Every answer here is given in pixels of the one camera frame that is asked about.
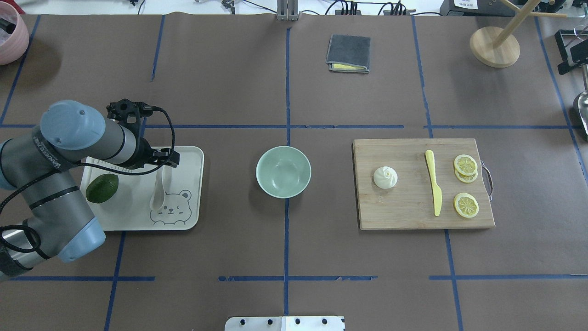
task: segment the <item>pink bucket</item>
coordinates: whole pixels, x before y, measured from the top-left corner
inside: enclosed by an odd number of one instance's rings
[[[0,2],[0,18],[16,24],[12,35],[0,30],[0,65],[18,60],[29,46],[29,30],[13,6]]]

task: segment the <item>light blue joint cap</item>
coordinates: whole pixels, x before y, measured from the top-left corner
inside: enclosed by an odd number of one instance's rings
[[[41,133],[53,146],[83,150],[94,145],[106,130],[104,117],[96,109],[74,100],[49,106],[41,117]]]
[[[7,142],[8,142],[8,140],[6,140],[2,144],[0,144],[0,151],[2,151],[2,149],[4,148],[4,144],[6,144]],[[16,190],[16,187],[12,186],[8,182],[8,180],[6,179],[6,177],[4,177],[4,173],[2,171],[0,171],[0,188],[2,188],[4,190],[9,190],[9,191]]]
[[[65,263],[75,261],[97,249],[104,243],[104,240],[106,240],[106,235],[98,223],[98,219],[94,217],[65,245],[57,256]]]

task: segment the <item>folded towel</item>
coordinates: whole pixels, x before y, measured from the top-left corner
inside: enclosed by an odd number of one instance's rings
[[[370,41],[368,37],[332,35],[327,51],[329,70],[337,72],[369,72]]]

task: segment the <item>round wooden base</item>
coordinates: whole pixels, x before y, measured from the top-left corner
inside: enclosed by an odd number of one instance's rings
[[[513,35],[509,35],[502,45],[496,48],[492,45],[501,32],[501,28],[485,27],[474,32],[470,38],[470,48],[476,58],[490,67],[506,68],[519,59],[520,46]]]

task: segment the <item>knife handle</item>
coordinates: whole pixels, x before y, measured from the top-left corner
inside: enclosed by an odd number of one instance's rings
[[[425,159],[427,160],[427,168],[429,168],[429,176],[431,177],[431,184],[437,183],[437,176],[435,175],[435,154],[432,150],[425,151]]]

